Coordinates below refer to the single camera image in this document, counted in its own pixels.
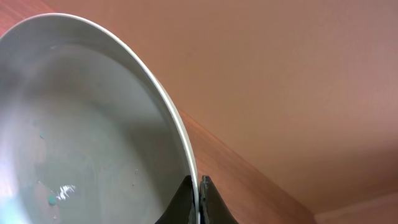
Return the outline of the small white plate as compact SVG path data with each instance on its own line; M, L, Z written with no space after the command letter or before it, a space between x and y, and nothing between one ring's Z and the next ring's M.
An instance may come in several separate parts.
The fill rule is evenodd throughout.
M197 167L172 100L139 57L82 17L1 36L1 222L155 223Z

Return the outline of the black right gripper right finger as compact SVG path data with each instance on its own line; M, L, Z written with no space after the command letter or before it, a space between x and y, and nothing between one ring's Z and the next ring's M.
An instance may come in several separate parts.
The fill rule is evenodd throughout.
M199 193L201 224L239 224L229 211L210 176L202 176Z

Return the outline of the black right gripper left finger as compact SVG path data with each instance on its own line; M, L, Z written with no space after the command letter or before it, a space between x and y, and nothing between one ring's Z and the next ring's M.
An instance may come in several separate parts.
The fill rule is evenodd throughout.
M186 176L155 224L196 224L192 178Z

